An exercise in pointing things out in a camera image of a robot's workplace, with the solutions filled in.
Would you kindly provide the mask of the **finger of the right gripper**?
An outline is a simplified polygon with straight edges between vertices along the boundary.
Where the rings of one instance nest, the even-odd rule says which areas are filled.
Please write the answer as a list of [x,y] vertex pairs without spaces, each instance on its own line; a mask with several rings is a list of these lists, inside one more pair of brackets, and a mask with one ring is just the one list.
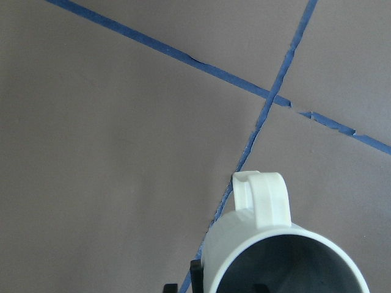
[[190,263],[191,287],[193,293],[203,293],[203,266],[200,259]]
[[167,283],[163,287],[163,293],[177,293],[178,284],[176,283]]

